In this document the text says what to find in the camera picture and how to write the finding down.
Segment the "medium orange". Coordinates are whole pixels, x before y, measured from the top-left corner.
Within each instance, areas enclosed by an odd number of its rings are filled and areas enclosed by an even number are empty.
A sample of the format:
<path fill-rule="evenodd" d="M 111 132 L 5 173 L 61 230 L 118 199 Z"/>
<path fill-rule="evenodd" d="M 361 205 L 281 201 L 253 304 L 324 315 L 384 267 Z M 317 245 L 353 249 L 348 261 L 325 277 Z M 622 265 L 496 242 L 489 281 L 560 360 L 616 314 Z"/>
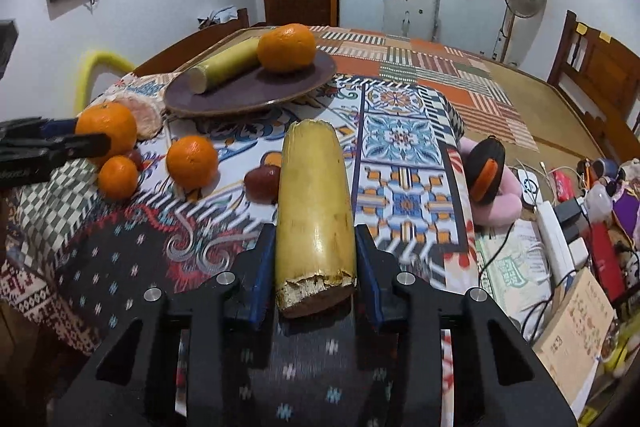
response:
<path fill-rule="evenodd" d="M 137 142 L 137 123 L 131 110 L 118 102 L 103 102 L 87 107 L 78 117 L 77 134 L 104 133 L 111 140 L 107 153 L 90 161 L 101 167 L 113 156 L 125 155 Z"/>

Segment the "rough-ended yellow sugarcane piece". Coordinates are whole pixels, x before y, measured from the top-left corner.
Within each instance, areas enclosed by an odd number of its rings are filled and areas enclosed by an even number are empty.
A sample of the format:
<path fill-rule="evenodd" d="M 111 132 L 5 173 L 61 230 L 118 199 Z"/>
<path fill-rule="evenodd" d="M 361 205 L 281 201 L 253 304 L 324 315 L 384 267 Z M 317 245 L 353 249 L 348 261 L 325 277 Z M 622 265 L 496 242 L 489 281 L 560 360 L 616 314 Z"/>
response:
<path fill-rule="evenodd" d="M 279 182 L 276 297 L 288 319 L 352 295 L 357 284 L 354 214 L 335 130 L 307 119 L 288 129 Z"/>

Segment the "smooth green-yellow sugarcane piece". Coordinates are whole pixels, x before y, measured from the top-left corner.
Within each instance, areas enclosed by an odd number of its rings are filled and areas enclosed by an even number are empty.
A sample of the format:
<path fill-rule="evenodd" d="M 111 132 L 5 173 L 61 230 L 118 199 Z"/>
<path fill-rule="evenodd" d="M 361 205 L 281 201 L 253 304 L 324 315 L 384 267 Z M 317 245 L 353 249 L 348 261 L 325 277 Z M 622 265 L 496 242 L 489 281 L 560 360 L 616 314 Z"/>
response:
<path fill-rule="evenodd" d="M 186 72 L 186 80 L 191 91 L 203 94 L 256 68 L 258 38 L 249 38 L 229 49 L 207 57 Z"/>

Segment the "large navel orange with sticker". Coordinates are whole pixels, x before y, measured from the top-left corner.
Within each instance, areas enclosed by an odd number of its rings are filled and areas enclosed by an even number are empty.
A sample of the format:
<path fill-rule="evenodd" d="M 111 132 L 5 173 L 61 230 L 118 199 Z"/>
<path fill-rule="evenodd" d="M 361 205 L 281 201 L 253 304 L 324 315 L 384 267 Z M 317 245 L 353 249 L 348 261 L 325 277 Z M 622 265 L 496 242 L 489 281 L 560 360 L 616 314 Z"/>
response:
<path fill-rule="evenodd" d="M 257 57 L 268 72 L 296 72 L 314 62 L 317 45 L 314 34 L 302 24 L 271 29 L 258 41 Z"/>

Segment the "smaller mandarin orange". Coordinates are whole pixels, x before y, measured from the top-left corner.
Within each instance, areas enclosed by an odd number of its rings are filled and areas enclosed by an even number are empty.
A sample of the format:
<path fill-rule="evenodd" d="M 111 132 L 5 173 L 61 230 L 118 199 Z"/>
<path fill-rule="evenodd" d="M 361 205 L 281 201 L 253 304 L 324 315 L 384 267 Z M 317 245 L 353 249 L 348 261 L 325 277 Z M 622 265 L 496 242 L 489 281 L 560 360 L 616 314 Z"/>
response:
<path fill-rule="evenodd" d="M 113 156 L 98 173 L 101 194 L 114 202 L 130 199 L 137 191 L 139 173 L 136 164 L 126 156 Z"/>

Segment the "yellow chair back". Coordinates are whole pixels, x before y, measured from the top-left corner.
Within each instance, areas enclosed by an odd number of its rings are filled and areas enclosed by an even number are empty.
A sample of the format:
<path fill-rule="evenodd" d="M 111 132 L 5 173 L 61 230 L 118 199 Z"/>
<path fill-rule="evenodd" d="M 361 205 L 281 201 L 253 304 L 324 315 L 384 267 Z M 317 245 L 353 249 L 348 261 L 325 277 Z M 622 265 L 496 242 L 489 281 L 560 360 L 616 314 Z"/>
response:
<path fill-rule="evenodd" d="M 90 102 L 94 84 L 104 72 L 126 75 L 136 66 L 114 52 L 91 50 L 80 61 L 75 82 L 74 111 L 80 113 Z"/>

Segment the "patchwork patterned bedspread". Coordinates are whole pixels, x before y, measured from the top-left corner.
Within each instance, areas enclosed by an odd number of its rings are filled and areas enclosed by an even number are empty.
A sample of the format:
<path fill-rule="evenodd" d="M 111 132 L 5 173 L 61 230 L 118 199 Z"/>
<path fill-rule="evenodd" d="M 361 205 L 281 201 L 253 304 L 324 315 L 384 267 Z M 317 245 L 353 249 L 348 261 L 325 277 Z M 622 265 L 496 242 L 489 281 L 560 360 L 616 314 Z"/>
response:
<path fill-rule="evenodd" d="M 457 426 L 518 422 L 499 377 L 537 363 L 475 284 L 474 229 L 521 213 L 495 138 L 438 91 L 342 75 L 272 32 L 186 109 L 182 74 L 144 100 L 1 126 L 1 190 L 87 363 L 57 426 Z"/>

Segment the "dark red grape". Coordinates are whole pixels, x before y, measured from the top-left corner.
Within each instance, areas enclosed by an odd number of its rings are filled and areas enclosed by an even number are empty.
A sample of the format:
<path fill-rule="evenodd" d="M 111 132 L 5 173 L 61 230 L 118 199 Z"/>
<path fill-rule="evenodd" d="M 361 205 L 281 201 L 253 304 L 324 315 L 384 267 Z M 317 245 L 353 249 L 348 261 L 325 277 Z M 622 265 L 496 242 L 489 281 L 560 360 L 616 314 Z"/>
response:
<path fill-rule="evenodd" d="M 279 196 L 280 172 L 280 167 L 273 165 L 263 165 L 250 170 L 244 176 L 247 199 L 256 204 L 274 205 Z"/>

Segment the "small mandarin orange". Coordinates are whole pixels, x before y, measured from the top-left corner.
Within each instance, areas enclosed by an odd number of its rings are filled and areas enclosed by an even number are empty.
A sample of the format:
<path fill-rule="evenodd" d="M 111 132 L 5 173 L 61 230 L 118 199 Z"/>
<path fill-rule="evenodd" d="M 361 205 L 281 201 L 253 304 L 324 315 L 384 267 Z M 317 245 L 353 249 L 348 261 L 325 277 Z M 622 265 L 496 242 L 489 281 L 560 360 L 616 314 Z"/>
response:
<path fill-rule="evenodd" d="M 187 135 L 168 148 L 166 169 L 172 181 L 191 192 L 211 184 L 218 172 L 218 153 L 203 135 Z"/>

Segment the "green printed paper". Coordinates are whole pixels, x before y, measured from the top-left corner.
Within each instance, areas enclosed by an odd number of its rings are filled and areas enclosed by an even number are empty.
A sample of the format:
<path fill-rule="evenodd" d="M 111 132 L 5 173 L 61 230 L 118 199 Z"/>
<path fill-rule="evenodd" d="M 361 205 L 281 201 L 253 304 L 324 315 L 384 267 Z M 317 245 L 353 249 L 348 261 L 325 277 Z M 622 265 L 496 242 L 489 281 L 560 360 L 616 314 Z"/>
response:
<path fill-rule="evenodd" d="M 480 232 L 476 239 L 480 283 L 525 338 L 537 335 L 551 306 L 555 286 L 547 249 L 535 221 L 518 219 L 514 225 Z"/>

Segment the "black orange headphones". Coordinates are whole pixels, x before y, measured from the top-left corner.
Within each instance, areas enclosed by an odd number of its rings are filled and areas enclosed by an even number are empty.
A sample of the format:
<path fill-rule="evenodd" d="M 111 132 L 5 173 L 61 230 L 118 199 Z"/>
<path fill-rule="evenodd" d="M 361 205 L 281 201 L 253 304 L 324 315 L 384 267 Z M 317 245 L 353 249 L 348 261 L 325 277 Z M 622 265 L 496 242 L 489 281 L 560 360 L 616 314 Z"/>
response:
<path fill-rule="evenodd" d="M 489 205 L 494 201 L 502 180 L 506 150 L 493 135 L 472 147 L 463 159 L 466 185 L 470 199 L 478 205 Z"/>

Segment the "wooden bed footboard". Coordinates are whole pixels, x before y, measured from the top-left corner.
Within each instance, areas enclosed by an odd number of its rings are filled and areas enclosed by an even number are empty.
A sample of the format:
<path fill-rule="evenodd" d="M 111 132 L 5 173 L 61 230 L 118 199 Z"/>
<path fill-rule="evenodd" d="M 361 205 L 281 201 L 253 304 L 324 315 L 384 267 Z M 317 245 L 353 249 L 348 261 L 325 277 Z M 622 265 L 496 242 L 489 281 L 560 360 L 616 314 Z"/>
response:
<path fill-rule="evenodd" d="M 230 22 L 223 24 L 213 24 L 194 32 L 194 34 L 183 38 L 143 64 L 137 66 L 132 73 L 137 77 L 144 77 L 175 72 L 179 66 L 186 64 L 191 58 L 196 57 L 214 44 L 231 36 L 235 31 L 247 28 L 248 26 L 250 26 L 250 24 L 248 23 L 247 8 L 239 9 L 238 17 L 235 20 L 230 20 Z"/>

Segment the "white power strip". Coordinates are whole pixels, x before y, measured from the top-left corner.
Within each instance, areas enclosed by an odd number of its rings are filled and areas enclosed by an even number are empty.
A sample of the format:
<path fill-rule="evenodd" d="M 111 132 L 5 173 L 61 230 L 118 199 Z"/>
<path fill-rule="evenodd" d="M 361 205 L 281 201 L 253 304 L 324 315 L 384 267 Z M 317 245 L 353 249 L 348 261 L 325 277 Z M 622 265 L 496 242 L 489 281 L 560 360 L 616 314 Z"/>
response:
<path fill-rule="evenodd" d="M 537 205 L 536 222 L 555 283 L 585 268 L 589 251 L 585 237 L 588 223 L 575 199 L 557 206 L 544 200 Z"/>

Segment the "red bottle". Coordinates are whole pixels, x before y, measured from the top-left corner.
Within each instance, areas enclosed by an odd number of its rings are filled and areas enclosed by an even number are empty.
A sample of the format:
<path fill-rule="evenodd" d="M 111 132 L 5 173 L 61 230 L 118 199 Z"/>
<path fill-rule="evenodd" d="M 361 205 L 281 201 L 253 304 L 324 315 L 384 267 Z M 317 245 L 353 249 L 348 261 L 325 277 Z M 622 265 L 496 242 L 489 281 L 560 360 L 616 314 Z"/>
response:
<path fill-rule="evenodd" d="M 555 198 L 558 202 L 567 202 L 575 197 L 575 190 L 572 179 L 561 170 L 552 173 L 555 187 Z"/>

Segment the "dark purple round plate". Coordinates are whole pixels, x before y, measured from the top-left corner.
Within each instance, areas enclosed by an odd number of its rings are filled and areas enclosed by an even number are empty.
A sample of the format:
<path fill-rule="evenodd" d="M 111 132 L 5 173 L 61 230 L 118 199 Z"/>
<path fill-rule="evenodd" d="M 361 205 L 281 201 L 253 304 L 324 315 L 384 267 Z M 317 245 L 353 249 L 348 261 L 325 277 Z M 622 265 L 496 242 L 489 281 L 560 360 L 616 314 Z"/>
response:
<path fill-rule="evenodd" d="M 222 117 L 256 112 L 258 109 L 301 98 L 328 83 L 336 63 L 318 51 L 314 64 L 289 74 L 275 74 L 258 67 L 203 94 L 195 94 L 180 74 L 164 92 L 170 113 L 181 117 Z"/>

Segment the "beige patterned book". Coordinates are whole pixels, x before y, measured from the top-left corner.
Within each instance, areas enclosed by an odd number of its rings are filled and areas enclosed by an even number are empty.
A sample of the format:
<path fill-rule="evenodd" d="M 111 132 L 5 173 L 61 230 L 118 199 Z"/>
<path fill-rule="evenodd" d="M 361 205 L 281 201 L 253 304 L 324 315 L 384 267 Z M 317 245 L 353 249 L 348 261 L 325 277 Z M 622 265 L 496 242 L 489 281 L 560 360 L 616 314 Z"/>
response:
<path fill-rule="evenodd" d="M 534 352 L 578 418 L 596 376 L 614 310 L 587 268 L 578 272 Z"/>

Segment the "clothes heap on footboard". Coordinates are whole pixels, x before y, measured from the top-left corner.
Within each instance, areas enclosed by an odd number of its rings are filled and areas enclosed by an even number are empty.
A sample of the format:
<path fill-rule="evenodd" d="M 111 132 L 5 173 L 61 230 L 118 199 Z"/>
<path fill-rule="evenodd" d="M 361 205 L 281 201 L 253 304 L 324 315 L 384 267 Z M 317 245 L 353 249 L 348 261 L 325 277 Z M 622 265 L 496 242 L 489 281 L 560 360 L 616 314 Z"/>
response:
<path fill-rule="evenodd" d="M 234 5 L 229 5 L 219 10 L 213 10 L 204 18 L 198 18 L 198 28 L 205 29 L 210 26 L 222 25 L 238 19 L 238 8 Z"/>

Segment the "woven bamboo bed mat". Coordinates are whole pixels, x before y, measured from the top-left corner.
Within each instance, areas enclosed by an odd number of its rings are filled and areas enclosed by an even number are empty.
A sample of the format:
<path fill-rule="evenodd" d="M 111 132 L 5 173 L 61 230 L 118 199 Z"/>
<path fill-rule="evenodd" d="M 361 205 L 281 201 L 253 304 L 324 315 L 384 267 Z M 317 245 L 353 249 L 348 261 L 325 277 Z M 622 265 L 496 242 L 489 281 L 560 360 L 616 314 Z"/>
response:
<path fill-rule="evenodd" d="M 311 30 L 336 73 L 285 108 L 299 119 L 329 121 L 349 154 L 364 161 L 431 165 L 437 142 L 457 142 L 458 124 L 472 140 L 500 140 L 513 164 L 567 166 L 600 155 L 547 83 L 418 38 L 330 26 Z"/>

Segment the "white suitcase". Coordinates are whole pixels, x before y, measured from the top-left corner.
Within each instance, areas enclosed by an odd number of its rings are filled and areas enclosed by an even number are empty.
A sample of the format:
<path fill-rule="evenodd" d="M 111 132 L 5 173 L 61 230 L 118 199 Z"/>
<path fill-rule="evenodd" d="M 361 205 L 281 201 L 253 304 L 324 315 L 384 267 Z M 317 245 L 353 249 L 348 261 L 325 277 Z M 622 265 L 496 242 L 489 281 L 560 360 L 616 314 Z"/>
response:
<path fill-rule="evenodd" d="M 440 0 L 383 0 L 383 31 L 387 35 L 435 41 Z"/>

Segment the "white standing fan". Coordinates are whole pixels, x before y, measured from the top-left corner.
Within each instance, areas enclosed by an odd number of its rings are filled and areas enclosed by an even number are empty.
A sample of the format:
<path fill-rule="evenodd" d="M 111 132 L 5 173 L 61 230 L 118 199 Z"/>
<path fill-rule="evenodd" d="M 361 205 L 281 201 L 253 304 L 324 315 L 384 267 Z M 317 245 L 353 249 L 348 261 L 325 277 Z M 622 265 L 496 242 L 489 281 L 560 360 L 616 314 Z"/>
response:
<path fill-rule="evenodd" d="M 504 0 L 506 10 L 492 50 L 492 59 L 518 67 L 540 27 L 547 0 Z"/>

